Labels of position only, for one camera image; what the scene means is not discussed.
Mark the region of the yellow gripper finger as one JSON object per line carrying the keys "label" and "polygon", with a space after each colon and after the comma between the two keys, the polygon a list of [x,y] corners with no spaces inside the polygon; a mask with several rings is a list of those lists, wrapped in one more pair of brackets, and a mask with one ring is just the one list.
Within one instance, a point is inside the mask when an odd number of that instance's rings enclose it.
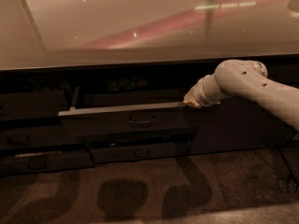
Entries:
{"label": "yellow gripper finger", "polygon": [[187,106],[191,106],[194,108],[201,108],[202,106],[192,97],[192,96],[184,96],[183,103]]}

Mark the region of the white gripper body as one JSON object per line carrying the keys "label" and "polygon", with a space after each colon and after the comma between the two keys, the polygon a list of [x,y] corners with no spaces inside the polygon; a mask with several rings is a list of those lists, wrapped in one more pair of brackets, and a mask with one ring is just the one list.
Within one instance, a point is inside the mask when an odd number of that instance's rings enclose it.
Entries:
{"label": "white gripper body", "polygon": [[186,95],[192,96],[202,107],[217,105],[222,99],[222,91],[214,75],[200,78]]}

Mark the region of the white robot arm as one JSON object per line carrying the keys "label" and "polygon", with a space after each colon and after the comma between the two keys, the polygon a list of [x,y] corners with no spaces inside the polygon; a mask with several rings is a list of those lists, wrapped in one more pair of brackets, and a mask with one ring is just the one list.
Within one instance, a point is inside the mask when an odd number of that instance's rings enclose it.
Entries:
{"label": "white robot arm", "polygon": [[185,94],[183,103],[195,108],[217,105],[221,100],[246,98],[299,131],[299,90],[269,79],[263,63],[227,60]]}

